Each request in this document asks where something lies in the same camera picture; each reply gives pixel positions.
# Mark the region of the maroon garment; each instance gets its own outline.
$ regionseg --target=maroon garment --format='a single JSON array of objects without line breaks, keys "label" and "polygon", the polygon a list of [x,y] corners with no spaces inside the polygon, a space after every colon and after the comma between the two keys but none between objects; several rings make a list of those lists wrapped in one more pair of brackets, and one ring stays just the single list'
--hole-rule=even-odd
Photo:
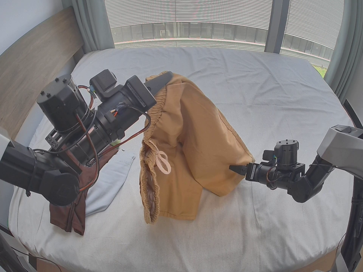
[{"label": "maroon garment", "polygon": [[[103,155],[99,160],[100,169],[118,152],[115,148],[110,152]],[[79,186],[84,187],[94,179],[96,164],[91,167],[81,165],[79,161],[67,151],[68,156],[76,162],[82,173],[79,175]],[[77,199],[68,206],[55,206],[49,204],[50,223],[58,226],[66,232],[74,231],[81,236],[85,232],[85,218],[86,218],[86,196],[88,189],[80,192]]]}]

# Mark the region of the grass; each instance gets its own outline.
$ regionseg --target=grass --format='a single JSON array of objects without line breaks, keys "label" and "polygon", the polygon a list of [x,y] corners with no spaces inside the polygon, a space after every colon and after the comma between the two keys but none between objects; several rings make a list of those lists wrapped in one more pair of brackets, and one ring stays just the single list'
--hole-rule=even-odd
[{"label": "grass", "polygon": [[322,66],[315,66],[315,65],[313,65],[313,67],[320,73],[320,75],[322,77],[325,76],[325,73],[326,73],[326,70],[327,70],[326,68],[324,68]]}]

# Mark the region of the white bed sheet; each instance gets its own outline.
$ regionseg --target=white bed sheet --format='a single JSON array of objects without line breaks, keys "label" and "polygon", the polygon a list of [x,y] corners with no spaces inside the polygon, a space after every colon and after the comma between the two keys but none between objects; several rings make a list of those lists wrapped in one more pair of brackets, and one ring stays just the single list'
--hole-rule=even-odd
[{"label": "white bed sheet", "polygon": [[[213,48],[138,48],[92,52],[72,75],[78,84],[103,69],[120,83],[163,70],[195,82],[222,111],[256,161],[286,138],[308,165],[329,127],[352,125],[337,97],[308,61],[278,54]],[[144,118],[127,132],[143,127]],[[52,127],[43,120],[31,147]],[[138,154],[142,136],[123,149]],[[84,236],[49,223],[49,203],[16,188],[9,227],[32,253],[73,271],[291,271],[332,251],[345,233],[353,177],[334,170],[322,191],[294,202],[285,190],[242,180],[225,197],[203,190],[194,221],[143,219],[139,161],[104,212],[86,218]]]}]

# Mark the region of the headboard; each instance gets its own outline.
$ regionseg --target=headboard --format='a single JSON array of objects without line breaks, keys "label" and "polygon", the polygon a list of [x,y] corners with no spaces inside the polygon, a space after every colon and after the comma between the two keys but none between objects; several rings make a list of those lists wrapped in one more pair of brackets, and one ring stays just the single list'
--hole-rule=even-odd
[{"label": "headboard", "polygon": [[24,34],[0,55],[0,126],[15,139],[42,88],[82,47],[72,7]]}]

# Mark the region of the curtain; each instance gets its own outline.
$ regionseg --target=curtain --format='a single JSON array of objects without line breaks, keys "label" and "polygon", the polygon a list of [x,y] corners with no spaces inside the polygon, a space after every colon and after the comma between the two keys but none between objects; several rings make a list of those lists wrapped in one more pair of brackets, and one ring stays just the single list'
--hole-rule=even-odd
[{"label": "curtain", "polygon": [[84,40],[84,52],[115,48],[105,0],[62,0],[63,8],[73,6]]},{"label": "curtain", "polygon": [[342,26],[324,76],[343,103],[363,51],[363,0],[344,0]]}]

